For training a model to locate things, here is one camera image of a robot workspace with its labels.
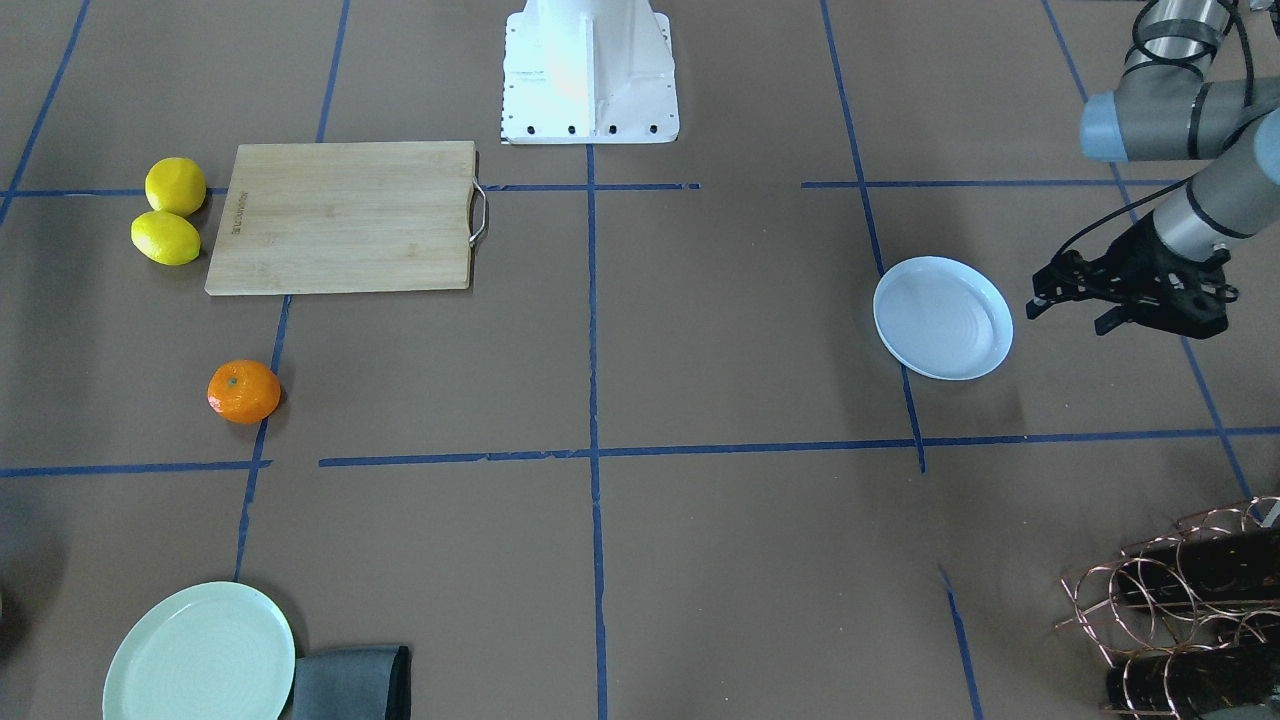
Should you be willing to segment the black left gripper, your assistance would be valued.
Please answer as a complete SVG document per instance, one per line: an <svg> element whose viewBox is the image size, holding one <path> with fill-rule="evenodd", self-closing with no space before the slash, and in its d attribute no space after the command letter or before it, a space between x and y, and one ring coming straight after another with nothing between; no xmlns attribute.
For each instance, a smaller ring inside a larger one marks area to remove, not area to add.
<svg viewBox="0 0 1280 720"><path fill-rule="evenodd" d="M1228 307L1239 299L1239 290L1225 277L1231 259L1221 245L1204 260L1187 259L1166 246L1147 217L1093 260L1064 245L1060 255L1033 274L1027 319L1057 304L1100 300L1111 309L1094 319L1098 337L1135 324L1208 340L1230 327Z"/></svg>

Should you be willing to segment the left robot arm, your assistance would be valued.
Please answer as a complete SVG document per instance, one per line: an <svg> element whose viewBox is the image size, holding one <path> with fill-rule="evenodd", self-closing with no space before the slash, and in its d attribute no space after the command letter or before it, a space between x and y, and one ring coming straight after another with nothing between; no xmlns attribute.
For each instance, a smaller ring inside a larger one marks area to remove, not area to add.
<svg viewBox="0 0 1280 720"><path fill-rule="evenodd" d="M1211 67L1236 32L1234 1L1147 1L1134 19L1117 86L1085 102L1082 151L1106 163L1193 161L1190 178L1149 196L1152 211L1094 259L1068 240L1032 278L1027 316L1101 300L1097 334L1125 324L1207 340L1225 332L1238 300L1225 266L1233 250L1277 222L1277 79L1253 65L1213 82Z"/></svg>

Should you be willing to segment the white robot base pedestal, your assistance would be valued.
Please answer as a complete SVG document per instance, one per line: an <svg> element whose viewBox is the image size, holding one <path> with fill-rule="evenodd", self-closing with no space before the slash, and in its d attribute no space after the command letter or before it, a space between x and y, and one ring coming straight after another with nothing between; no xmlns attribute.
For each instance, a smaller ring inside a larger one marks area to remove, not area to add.
<svg viewBox="0 0 1280 720"><path fill-rule="evenodd" d="M672 143L669 18L649 1L527 1L506 18L500 141Z"/></svg>

